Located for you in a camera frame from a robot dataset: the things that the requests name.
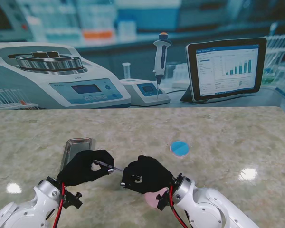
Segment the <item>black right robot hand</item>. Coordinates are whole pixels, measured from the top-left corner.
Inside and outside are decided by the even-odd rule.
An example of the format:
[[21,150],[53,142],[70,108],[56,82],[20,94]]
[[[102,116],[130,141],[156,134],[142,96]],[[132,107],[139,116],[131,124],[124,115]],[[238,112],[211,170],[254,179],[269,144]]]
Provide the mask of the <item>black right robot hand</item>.
[[169,187],[174,176],[157,159],[140,155],[136,161],[128,164],[123,171],[120,183],[124,188],[145,194],[158,192]]

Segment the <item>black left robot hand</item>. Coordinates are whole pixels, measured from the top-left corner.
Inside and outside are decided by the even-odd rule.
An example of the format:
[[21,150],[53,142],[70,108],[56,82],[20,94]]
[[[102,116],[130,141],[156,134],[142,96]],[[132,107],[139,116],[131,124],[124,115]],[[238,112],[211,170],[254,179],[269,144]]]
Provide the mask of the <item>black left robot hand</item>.
[[109,174],[109,169],[100,166],[92,170],[94,160],[114,166],[114,158],[106,150],[85,150],[76,154],[57,176],[57,181],[65,186],[77,186],[86,182],[93,182]]

